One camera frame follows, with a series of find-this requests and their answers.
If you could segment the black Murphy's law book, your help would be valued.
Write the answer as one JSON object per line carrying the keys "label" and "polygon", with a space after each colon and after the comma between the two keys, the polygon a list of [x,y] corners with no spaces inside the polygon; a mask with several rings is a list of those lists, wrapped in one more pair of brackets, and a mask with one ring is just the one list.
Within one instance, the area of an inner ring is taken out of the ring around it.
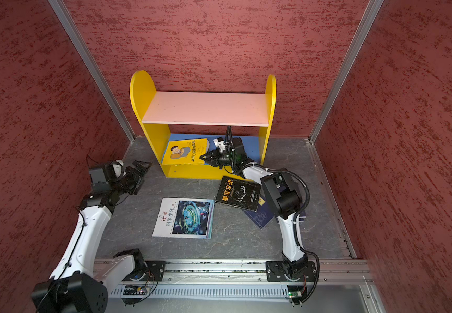
{"label": "black Murphy's law book", "polygon": [[215,198],[218,203],[256,212],[259,205],[261,185],[223,176]]}

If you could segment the yellow cartoon book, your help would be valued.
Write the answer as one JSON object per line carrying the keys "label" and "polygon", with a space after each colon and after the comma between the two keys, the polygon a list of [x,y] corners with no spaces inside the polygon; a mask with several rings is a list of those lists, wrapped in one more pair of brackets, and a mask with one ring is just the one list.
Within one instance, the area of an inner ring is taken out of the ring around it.
{"label": "yellow cartoon book", "polygon": [[206,138],[169,141],[161,159],[163,165],[204,165],[200,157],[209,152]]}

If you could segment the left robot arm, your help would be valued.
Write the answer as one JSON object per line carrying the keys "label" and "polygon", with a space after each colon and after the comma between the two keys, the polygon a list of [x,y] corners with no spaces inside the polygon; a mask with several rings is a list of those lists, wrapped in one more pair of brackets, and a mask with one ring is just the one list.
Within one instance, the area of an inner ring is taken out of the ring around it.
{"label": "left robot arm", "polygon": [[109,294],[129,275],[144,274],[148,265],[139,249],[115,254],[98,274],[94,263],[100,241],[123,195],[136,195],[151,162],[123,161],[89,169],[91,192],[76,208],[76,229],[57,267],[31,295],[37,312],[105,312]]}

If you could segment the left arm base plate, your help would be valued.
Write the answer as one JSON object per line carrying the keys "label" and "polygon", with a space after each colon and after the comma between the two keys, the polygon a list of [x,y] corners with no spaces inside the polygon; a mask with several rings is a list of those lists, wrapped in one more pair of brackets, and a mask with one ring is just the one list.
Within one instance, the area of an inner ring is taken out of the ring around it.
{"label": "left arm base plate", "polygon": [[135,269],[123,282],[161,282],[166,264],[166,261],[146,261],[142,269]]}

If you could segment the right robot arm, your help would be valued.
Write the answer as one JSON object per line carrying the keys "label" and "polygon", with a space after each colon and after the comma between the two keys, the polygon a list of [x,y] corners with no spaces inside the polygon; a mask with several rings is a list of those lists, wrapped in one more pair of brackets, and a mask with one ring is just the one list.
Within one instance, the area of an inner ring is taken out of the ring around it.
{"label": "right robot arm", "polygon": [[278,219],[282,233],[282,268],[289,280],[299,279],[309,269],[308,253],[300,243],[299,216],[309,204],[308,186],[287,169],[270,169],[247,157],[239,149],[220,148],[200,156],[215,168],[230,167],[232,174],[261,185],[268,207]]}

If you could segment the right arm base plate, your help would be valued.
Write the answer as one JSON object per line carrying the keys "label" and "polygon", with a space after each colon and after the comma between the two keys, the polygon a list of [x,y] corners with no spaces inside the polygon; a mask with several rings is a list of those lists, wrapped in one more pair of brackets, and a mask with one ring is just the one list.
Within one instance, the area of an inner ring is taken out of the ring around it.
{"label": "right arm base plate", "polygon": [[318,273],[314,262],[267,261],[266,277],[269,282],[314,282]]}

